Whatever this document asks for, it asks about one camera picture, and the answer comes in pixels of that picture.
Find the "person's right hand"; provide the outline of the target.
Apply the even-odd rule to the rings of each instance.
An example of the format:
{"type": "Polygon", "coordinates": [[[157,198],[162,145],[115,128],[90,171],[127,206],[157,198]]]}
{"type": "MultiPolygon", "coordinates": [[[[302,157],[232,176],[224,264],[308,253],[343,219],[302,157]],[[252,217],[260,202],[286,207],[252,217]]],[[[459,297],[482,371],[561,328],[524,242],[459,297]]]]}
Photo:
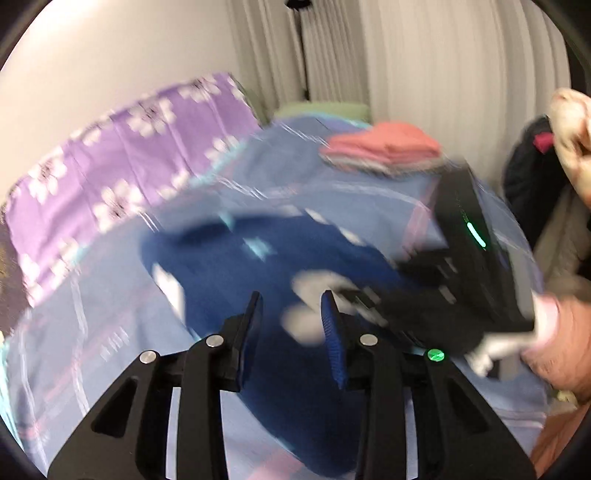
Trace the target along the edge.
{"type": "Polygon", "coordinates": [[[554,389],[590,401],[590,304],[575,297],[535,295],[536,339],[522,359],[554,389]]]}

